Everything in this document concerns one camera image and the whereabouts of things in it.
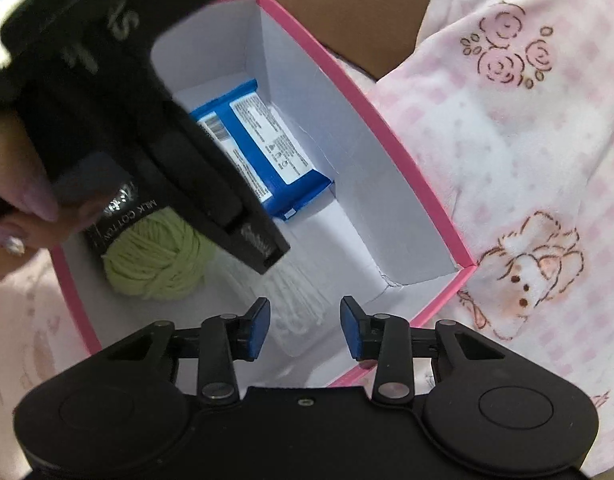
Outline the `person's left hand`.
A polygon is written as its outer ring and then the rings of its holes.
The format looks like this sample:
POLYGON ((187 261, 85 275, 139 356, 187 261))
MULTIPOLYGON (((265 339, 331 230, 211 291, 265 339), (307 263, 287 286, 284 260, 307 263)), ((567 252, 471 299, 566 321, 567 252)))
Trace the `person's left hand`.
POLYGON ((16 115, 1 114, 0 198, 13 212, 0 220, 0 281, 38 250, 59 246, 87 229, 114 196, 98 194, 75 206, 60 206, 21 122, 16 115))

